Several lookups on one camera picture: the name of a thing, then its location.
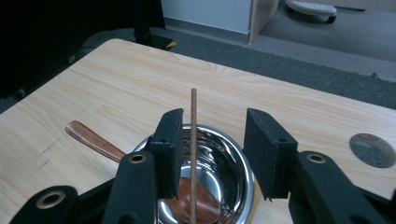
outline wooden table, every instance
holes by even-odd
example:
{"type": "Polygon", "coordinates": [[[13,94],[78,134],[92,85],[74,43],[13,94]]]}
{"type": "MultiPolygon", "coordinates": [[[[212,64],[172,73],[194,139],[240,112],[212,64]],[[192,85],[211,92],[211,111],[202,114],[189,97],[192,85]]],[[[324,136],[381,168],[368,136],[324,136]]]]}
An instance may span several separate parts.
{"type": "MultiPolygon", "coordinates": [[[[0,222],[47,187],[70,185],[83,193],[114,177],[114,161],[65,133],[70,121],[131,152],[166,111],[182,107],[189,122],[191,88],[198,91],[198,123],[240,146],[247,108],[260,109],[291,133],[300,151],[327,154],[355,185],[391,197],[396,167],[366,165],[348,140],[372,133],[396,148],[396,111],[115,39],[0,116],[0,222]]],[[[252,223],[291,223],[287,200],[269,203],[256,193],[252,223]]]]}

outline wooden skewer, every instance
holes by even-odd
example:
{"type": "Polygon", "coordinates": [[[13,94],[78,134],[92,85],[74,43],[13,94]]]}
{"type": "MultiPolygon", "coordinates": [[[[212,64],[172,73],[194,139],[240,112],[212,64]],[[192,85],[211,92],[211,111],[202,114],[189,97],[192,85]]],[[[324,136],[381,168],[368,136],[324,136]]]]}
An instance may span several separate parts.
{"type": "Polygon", "coordinates": [[[191,89],[191,217],[190,223],[196,224],[196,140],[197,140],[197,118],[196,118],[196,89],[191,89]]]}

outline stainless steel bowl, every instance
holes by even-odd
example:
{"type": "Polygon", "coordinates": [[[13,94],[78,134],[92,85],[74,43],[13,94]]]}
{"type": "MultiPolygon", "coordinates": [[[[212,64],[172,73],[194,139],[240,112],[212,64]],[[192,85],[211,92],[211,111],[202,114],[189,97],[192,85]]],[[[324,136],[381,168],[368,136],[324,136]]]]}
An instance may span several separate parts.
{"type": "MultiPolygon", "coordinates": [[[[232,223],[248,220],[254,198],[254,177],[242,148],[227,134],[205,125],[197,130],[197,181],[219,200],[221,218],[232,223]]],[[[191,126],[183,126],[181,176],[190,177],[191,126]]],[[[142,150],[148,139],[136,147],[142,150]]],[[[177,223],[172,212],[159,201],[159,222],[177,223]]]]}

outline black robotic clamp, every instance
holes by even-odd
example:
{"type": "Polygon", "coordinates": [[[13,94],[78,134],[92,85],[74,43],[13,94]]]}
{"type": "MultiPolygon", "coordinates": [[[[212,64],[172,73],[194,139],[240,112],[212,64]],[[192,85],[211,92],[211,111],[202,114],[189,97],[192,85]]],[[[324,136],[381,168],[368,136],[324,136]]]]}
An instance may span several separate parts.
{"type": "MultiPolygon", "coordinates": [[[[122,158],[114,179],[79,196],[70,186],[44,189],[11,223],[157,223],[158,199],[177,196],[182,112],[165,113],[144,150],[122,158]]],[[[359,189],[331,158],[297,146],[269,114],[247,110],[243,153],[265,200],[290,198],[294,223],[396,223],[396,193],[389,201],[359,189]]]]}

